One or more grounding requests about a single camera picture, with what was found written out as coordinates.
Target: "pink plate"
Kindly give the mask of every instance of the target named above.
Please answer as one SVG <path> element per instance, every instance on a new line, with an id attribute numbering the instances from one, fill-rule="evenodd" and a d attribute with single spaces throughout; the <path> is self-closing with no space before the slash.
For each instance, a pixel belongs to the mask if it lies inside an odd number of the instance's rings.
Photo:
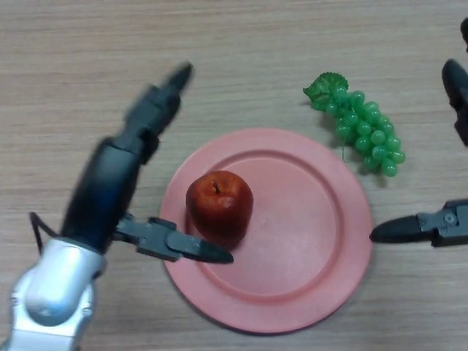
<path id="1" fill-rule="evenodd" d="M 245 129 L 193 153 L 175 173 L 160 216 L 199 235 L 186 219 L 189 185 L 210 170 L 239 174 L 254 210 L 232 265 L 166 263 L 203 314 L 251 333 L 285 333 L 337 310 L 371 256 L 371 212 L 355 175 L 332 151 L 280 129 Z"/>

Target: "apple stem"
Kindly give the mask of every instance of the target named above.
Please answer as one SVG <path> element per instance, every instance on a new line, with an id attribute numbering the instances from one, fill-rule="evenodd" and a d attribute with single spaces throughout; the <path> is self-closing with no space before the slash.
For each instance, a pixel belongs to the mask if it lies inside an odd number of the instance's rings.
<path id="1" fill-rule="evenodd" d="M 215 193 L 219 194 L 221 192 L 221 190 L 219 190 L 218 183 L 215 181 L 213 182 L 213 188 Z"/>

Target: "table surface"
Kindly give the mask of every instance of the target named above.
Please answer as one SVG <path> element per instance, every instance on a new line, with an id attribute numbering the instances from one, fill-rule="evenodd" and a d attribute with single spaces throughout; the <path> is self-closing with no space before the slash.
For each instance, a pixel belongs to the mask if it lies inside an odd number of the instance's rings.
<path id="1" fill-rule="evenodd" d="M 396 178 L 358 174 L 376 224 L 468 195 L 468 151 L 440 74 L 450 57 L 468 64 L 459 33 L 467 15 L 465 0 L 2 0 L 0 337 L 10 288 L 37 261 L 27 213 L 59 228 L 98 139 L 121 126 L 147 83 L 187 59 L 196 78 L 141 176 L 131 208 L 139 219 L 158 213 L 186 157 L 224 133 L 288 129 L 341 155 L 302 93 L 328 70 L 377 101 L 404 142 Z M 277 337 L 211 324 L 181 300 L 160 262 L 130 246 L 115 244 L 108 261 L 84 350 L 467 349 L 466 247 L 376 245 L 337 313 Z"/>

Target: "black cable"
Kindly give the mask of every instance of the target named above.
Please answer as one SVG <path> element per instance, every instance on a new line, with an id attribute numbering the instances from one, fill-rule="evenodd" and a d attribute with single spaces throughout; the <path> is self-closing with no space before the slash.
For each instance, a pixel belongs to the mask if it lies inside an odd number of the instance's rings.
<path id="1" fill-rule="evenodd" d="M 51 238 L 56 238 L 59 235 L 56 232 L 54 232 L 48 225 L 46 225 L 36 212 L 29 213 L 29 221 L 31 222 L 34 237 L 36 238 L 36 244 L 37 249 L 39 250 L 39 255 L 42 255 L 43 244 L 39 229 L 42 229 Z"/>

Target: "grape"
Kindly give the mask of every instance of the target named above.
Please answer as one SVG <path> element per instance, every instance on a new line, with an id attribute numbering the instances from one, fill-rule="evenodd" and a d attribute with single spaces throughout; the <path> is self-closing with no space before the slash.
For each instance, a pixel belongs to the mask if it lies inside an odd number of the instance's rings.
<path id="1" fill-rule="evenodd" d="M 398 151 L 400 149 L 401 141 L 397 137 L 390 136 L 385 141 L 385 147 L 389 151 Z"/>
<path id="2" fill-rule="evenodd" d="M 372 149 L 372 156 L 375 159 L 382 160 L 387 156 L 387 149 L 382 145 L 377 145 Z"/>
<path id="3" fill-rule="evenodd" d="M 348 92 L 349 84 L 339 73 L 322 73 L 303 92 L 316 110 L 333 116 L 335 134 L 363 157 L 368 170 L 379 169 L 388 177 L 398 173 L 406 156 L 395 136 L 391 120 L 380 112 L 376 102 L 366 102 L 362 91 Z"/>
<path id="4" fill-rule="evenodd" d="M 346 99 L 347 97 L 347 91 L 346 88 L 343 86 L 337 86 L 335 87 L 332 91 L 331 94 L 333 95 L 333 98 L 337 101 L 342 101 Z"/>
<path id="5" fill-rule="evenodd" d="M 396 163 L 401 164 L 407 158 L 403 151 L 394 151 L 390 154 L 390 158 Z"/>
<path id="6" fill-rule="evenodd" d="M 393 135 L 394 128 L 391 122 L 386 122 L 380 126 L 380 129 L 385 133 L 385 135 Z"/>
<path id="7" fill-rule="evenodd" d="M 325 112 L 329 115 L 334 115 L 338 110 L 338 105 L 335 102 L 329 102 L 325 108 Z"/>
<path id="8" fill-rule="evenodd" d="M 377 127 L 381 128 L 383 124 L 390 122 L 390 119 L 386 115 L 380 115 L 379 121 L 377 121 Z"/>
<path id="9" fill-rule="evenodd" d="M 362 91 L 357 90 L 350 94 L 351 106 L 353 106 L 354 108 L 356 108 L 357 106 L 362 106 L 365 99 L 366 96 Z"/>
<path id="10" fill-rule="evenodd" d="M 343 125 L 344 124 L 344 118 L 343 117 L 338 117 L 335 118 L 335 126 Z"/>
<path id="11" fill-rule="evenodd" d="M 376 130 L 371 134 L 371 142 L 375 145 L 381 145 L 385 142 L 385 133 L 381 130 Z"/>
<path id="12" fill-rule="evenodd" d="M 339 124 L 335 128 L 335 134 L 338 135 L 343 140 L 346 140 L 350 133 L 351 133 L 351 128 L 344 124 Z"/>
<path id="13" fill-rule="evenodd" d="M 382 172 L 387 177 L 394 177 L 398 173 L 398 167 L 391 159 L 384 158 L 382 160 Z"/>
<path id="14" fill-rule="evenodd" d="M 380 119 L 380 112 L 378 110 L 366 111 L 364 113 L 364 118 L 368 121 L 369 124 L 372 126 L 377 125 Z"/>
<path id="15" fill-rule="evenodd" d="M 372 126 L 366 121 L 359 121 L 356 126 L 356 132 L 358 132 L 359 135 L 367 136 L 372 133 Z"/>
<path id="16" fill-rule="evenodd" d="M 371 140 L 368 137 L 359 137 L 355 143 L 356 150 L 362 154 L 367 154 L 372 147 Z"/>
<path id="17" fill-rule="evenodd" d="M 364 109 L 366 112 L 378 111 L 380 112 L 379 105 L 376 102 L 370 101 L 364 104 Z"/>
<path id="18" fill-rule="evenodd" d="M 353 127 L 359 122 L 359 117 L 354 111 L 347 111 L 346 115 L 344 115 L 344 123 L 347 126 Z"/>
<path id="19" fill-rule="evenodd" d="M 380 161 L 378 159 L 375 159 L 372 156 L 364 157 L 363 166 L 367 170 L 375 170 L 377 167 L 379 167 L 379 164 L 380 164 Z"/>

